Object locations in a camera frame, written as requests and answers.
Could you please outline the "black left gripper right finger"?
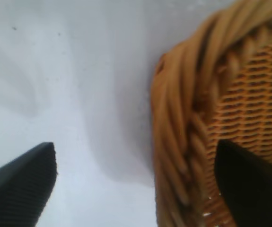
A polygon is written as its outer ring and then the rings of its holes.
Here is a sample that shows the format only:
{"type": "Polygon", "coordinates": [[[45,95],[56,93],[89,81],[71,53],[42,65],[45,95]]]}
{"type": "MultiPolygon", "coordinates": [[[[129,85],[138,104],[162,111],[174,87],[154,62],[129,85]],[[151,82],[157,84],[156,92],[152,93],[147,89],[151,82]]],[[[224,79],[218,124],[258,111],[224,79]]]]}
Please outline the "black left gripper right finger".
{"type": "Polygon", "coordinates": [[[219,191],[239,227],[272,227],[272,164],[229,140],[216,149],[219,191]]]}

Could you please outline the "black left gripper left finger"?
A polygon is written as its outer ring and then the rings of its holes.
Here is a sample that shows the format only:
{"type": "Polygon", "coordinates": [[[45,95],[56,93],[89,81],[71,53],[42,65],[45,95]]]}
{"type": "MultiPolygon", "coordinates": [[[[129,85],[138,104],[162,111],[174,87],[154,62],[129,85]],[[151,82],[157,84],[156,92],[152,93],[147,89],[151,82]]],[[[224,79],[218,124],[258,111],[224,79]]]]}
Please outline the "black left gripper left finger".
{"type": "Polygon", "coordinates": [[[0,167],[0,227],[36,226],[56,179],[52,142],[43,142],[0,167]]]}

